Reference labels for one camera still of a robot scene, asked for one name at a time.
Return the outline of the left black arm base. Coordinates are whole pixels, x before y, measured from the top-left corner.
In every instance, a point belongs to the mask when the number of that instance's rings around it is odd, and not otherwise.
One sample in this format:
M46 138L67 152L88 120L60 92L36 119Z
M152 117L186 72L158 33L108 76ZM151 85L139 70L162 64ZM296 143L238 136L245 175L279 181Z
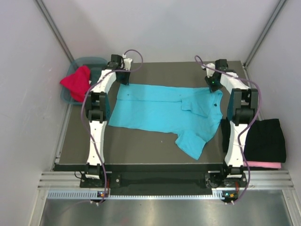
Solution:
M77 170L74 172L80 179L80 188L119 188L121 186L121 173L106 172L106 178L102 167L87 168L87 171Z

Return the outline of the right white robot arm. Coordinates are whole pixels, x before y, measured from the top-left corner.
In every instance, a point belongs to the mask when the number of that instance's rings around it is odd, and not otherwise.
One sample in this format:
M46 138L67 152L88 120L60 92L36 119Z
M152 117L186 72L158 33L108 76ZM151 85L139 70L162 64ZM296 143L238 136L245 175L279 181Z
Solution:
M220 173L220 182L231 186L237 178L243 177L244 149L246 136L258 116L260 95L258 89L253 89L243 83L234 70L230 70L226 59L216 60L203 66L206 71L205 81L213 93L225 88L230 94L227 120L230 123L230 139L225 156L225 170Z

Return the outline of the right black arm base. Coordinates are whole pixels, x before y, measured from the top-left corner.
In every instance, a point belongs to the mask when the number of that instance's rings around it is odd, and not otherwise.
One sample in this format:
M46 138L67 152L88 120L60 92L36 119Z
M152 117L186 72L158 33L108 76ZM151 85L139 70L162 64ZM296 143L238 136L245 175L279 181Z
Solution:
M221 171L208 171L204 174L204 177L205 185L208 188L241 188L247 184L245 173L227 176Z

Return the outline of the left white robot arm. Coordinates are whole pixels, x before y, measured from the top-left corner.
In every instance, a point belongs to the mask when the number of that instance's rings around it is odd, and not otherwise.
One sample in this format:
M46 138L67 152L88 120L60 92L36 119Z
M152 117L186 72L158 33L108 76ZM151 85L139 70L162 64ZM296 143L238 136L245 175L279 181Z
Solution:
M100 169L104 163L104 132L111 116L108 93L113 83L129 84L131 58L123 55L111 55L105 69L101 71L98 81L92 85L85 102L85 113L89 124L90 145L87 165L95 168L93 173L87 172L95 186L103 186L107 176Z

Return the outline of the cyan t shirt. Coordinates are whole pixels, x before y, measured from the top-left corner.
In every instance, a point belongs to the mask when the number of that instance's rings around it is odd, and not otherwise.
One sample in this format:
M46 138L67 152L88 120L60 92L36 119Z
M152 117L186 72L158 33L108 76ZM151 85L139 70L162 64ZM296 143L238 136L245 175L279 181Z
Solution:
M176 145L198 160L220 125L222 96L209 88L121 85L109 125L176 134Z

